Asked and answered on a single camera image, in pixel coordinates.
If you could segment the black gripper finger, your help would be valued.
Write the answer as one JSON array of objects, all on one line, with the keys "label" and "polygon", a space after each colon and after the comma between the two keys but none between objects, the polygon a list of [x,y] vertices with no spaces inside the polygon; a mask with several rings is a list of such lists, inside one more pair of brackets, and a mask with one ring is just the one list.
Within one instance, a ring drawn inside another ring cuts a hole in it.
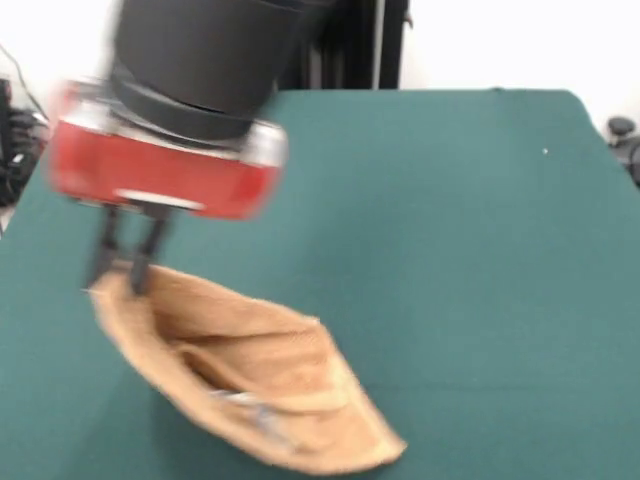
[{"label": "black gripper finger", "polygon": [[94,252],[91,255],[89,268],[87,269],[84,288],[89,290],[118,258],[119,245],[117,233],[119,226],[120,207],[116,204],[105,204],[102,208],[103,219],[97,238]]},{"label": "black gripper finger", "polygon": [[149,269],[166,233],[171,210],[146,209],[144,213],[150,219],[150,226],[133,255],[129,275],[130,286],[135,295],[142,295],[147,290]]}]

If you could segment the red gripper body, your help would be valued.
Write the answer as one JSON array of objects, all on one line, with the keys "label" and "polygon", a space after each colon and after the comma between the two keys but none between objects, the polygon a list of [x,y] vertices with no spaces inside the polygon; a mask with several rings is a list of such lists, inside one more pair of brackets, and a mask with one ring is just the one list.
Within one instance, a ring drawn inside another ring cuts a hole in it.
[{"label": "red gripper body", "polygon": [[283,130],[258,122],[240,151],[171,145],[135,128],[104,134],[62,120],[52,141],[54,188],[88,203],[146,202],[204,217],[258,211],[283,167]]}]

